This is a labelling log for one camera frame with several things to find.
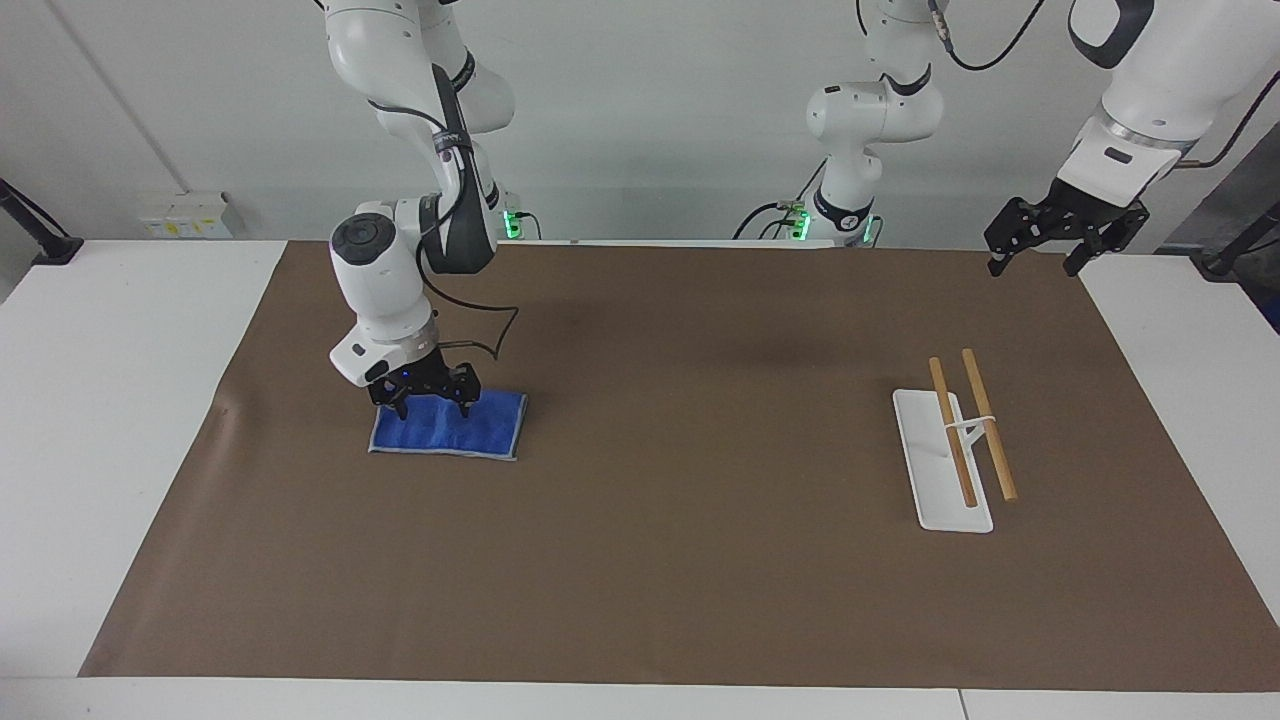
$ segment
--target black clamp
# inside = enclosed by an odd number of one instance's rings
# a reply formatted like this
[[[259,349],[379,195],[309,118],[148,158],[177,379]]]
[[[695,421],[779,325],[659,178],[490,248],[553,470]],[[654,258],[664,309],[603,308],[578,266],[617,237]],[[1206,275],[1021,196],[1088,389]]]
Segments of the black clamp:
[[[436,347],[426,357],[403,365],[369,386],[369,398],[374,405],[389,405],[401,420],[408,418],[406,398],[411,395],[435,395],[457,404],[466,418],[471,406],[480,400],[480,378],[471,363],[457,368],[444,364],[444,355]]]
[[[1140,200],[1117,208],[1055,179],[1044,200],[1032,204],[1014,197],[987,225],[983,237],[992,255],[987,269],[1000,277],[1014,255],[1024,250],[1051,240],[1079,240],[1062,261],[1066,274],[1074,278],[1089,260],[1128,247],[1149,217]]]

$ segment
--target white wall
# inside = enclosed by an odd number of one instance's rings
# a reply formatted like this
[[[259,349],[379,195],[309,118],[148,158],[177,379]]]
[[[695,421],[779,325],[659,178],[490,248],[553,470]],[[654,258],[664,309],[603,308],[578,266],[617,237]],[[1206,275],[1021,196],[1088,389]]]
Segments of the white wall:
[[[993,55],[1030,4],[955,3],[960,54]],[[987,73],[957,70],[940,49],[941,132],[881,152],[886,245],[978,247],[1010,195],[1041,197],[1107,83],[1071,47],[1068,6],[1050,3]],[[483,142],[550,237],[727,236],[820,159],[809,95],[876,77],[852,0],[466,0],[456,12],[517,95],[512,127]],[[72,232],[136,236],[133,195],[186,184],[228,191],[255,237],[326,237],[360,200],[431,187],[330,69],[310,0],[4,0],[0,15],[0,174]],[[1280,102],[1267,104],[1233,160],[1277,118]],[[1158,245],[1231,165],[1152,188],[1135,245]]]

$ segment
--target white table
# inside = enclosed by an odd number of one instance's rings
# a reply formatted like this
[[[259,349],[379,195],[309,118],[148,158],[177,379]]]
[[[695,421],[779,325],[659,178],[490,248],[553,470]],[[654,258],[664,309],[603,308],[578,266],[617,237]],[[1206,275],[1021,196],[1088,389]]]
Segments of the white table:
[[[74,679],[283,247],[92,242],[0,305],[0,717],[1280,717],[1280,693]],[[1280,338],[1180,259],[1084,282],[1280,616]]]

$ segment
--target white robot link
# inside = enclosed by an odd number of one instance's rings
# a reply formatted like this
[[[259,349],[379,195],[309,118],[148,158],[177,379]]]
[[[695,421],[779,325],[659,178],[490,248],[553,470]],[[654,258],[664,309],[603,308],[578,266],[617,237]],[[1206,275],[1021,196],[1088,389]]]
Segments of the white robot link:
[[[463,415],[479,400],[471,366],[444,361],[424,281],[428,269],[479,272],[506,236],[508,197],[471,132],[506,127],[515,99],[462,44],[449,3],[329,0],[325,6],[338,76],[369,99],[389,133],[426,159],[440,188],[364,202],[329,243],[338,284],[356,313],[356,327],[329,359],[401,418],[410,395],[451,398]]]
[[[1069,275],[1124,250],[1148,217],[1138,197],[1280,50],[1280,1],[1075,0],[1070,33],[1111,85],[1044,200],[1014,197],[987,228],[993,275],[1048,240],[1080,240]]]
[[[863,245],[881,179],[868,146],[932,136],[942,122],[942,94],[929,82],[937,45],[927,0],[878,0],[867,8],[867,55],[876,82],[827,86],[809,100],[809,132],[827,152],[822,181],[804,197],[809,236]]]

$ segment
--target green led light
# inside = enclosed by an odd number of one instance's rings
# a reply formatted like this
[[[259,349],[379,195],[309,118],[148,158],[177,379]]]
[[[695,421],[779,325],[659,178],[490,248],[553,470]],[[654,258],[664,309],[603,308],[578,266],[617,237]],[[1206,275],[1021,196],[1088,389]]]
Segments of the green led light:
[[[516,240],[520,237],[520,218],[516,217],[511,210],[502,211],[502,219],[507,224],[507,238]]]
[[[867,227],[863,228],[863,245],[876,245],[879,240],[879,231],[884,227],[884,220],[879,215],[868,215]]]
[[[791,240],[804,240],[809,237],[809,225],[812,223],[813,218],[809,217],[809,213],[800,210],[800,219],[794,220],[794,224],[791,225]]]

